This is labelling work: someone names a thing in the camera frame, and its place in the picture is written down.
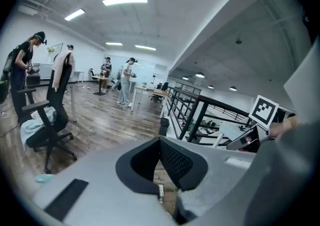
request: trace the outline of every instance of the black shirt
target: black shirt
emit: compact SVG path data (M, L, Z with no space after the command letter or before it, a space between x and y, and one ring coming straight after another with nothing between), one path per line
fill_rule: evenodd
M34 51L32 50L30 52L30 41L26 40L24 43L22 43L19 47L18 47L18 53L14 58L14 61L16 60L20 50L23 50L25 52L24 57L22 58L22 62L25 64L28 64L28 62L32 59L33 55L34 55ZM13 64L13 68L19 71L25 71L24 69L20 68L19 66L17 66L16 64Z
M103 69L103 67L106 67L106 69L109 69L109 70L110 70L110 72L107 72L107 73L104 75L106 78L108 78L109 75L110 75L110 73L111 73L111 70L112 70L112 65L111 65L111 64L109 64L109 65L103 64L103 65L101 66L101 70Z

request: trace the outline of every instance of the fluorescent light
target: fluorescent light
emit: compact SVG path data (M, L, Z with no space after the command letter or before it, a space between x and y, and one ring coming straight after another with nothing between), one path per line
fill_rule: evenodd
M75 18L75 17L77 17L77 16L80 16L80 15L84 14L84 12L85 12L85 11L84 11L83 9L79 9L79 10L77 10L76 12L74 12L74 13L70 14L69 16L65 17L64 19L65 19L66 21L70 21L71 19L73 19L73 18Z
M114 4L131 3L131 2L147 3L148 0L103 0L102 2L105 4L105 6L109 6L109 5L114 5Z
M140 45L135 45L136 48L144 48L144 49L149 49L149 50L156 50L155 48L151 47L146 47L146 46L140 46Z
M122 46L122 43L120 43L120 42L106 42L106 45Z
M199 72L199 73L196 74L196 77L204 78L205 75L202 72Z

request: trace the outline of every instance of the backpack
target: backpack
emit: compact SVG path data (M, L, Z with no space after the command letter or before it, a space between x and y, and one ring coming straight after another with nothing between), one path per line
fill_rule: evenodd
M120 67L120 68L118 69L118 73L116 74L117 80L120 80L120 79L121 79L121 74L122 74L122 67Z
M6 75L9 75L12 71L12 68L14 66L14 62L15 62L15 59L19 53L19 47L20 45L18 45L16 48L14 48L8 55L8 57L6 58L6 63L4 64L4 67L3 67L3 74L6 74Z

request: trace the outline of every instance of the white pants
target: white pants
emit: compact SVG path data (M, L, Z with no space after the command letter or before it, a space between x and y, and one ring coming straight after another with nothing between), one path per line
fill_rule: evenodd
M121 91L119 94L118 102L119 103L125 103L125 105L129 105L129 86L130 82L126 78L121 78Z
M112 91L114 91L119 86L120 80L116 79L114 85L112 85Z

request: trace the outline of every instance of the chair wheel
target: chair wheel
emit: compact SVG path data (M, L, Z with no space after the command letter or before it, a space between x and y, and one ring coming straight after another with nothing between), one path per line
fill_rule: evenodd
M52 173L52 171L51 171L50 169L48 169L48 168L45 168L45 169L44 169L44 172L45 172L46 174L51 174L51 173Z

